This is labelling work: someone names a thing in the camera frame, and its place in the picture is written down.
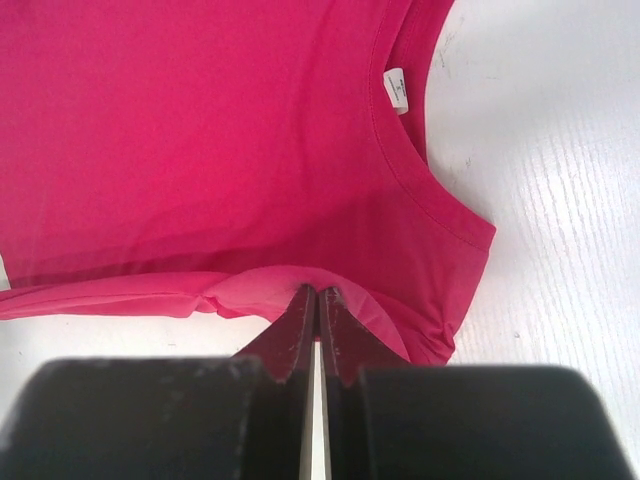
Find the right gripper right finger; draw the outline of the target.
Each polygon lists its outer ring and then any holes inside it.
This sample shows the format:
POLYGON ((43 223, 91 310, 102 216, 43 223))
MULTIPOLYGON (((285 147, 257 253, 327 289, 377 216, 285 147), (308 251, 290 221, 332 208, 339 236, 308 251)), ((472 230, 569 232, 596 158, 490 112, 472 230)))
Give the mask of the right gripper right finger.
POLYGON ((629 479, 599 397, 554 366, 420 367, 319 297, 335 479, 629 479))

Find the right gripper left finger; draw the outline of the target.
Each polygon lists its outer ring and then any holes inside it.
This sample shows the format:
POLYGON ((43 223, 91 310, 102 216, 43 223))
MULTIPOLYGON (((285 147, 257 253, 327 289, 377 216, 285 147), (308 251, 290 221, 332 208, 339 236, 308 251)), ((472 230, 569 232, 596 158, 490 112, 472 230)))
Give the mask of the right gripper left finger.
POLYGON ((62 359, 1 430, 5 479, 297 479, 316 293, 229 358, 62 359))

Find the pink t shirt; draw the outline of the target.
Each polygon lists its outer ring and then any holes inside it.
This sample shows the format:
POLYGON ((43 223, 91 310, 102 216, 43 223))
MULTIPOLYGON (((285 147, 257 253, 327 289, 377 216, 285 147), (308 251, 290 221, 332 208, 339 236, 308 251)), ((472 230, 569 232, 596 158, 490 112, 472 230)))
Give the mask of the pink t shirt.
POLYGON ((443 365, 494 227, 426 157, 447 1, 5 1, 3 319, 277 319, 443 365))

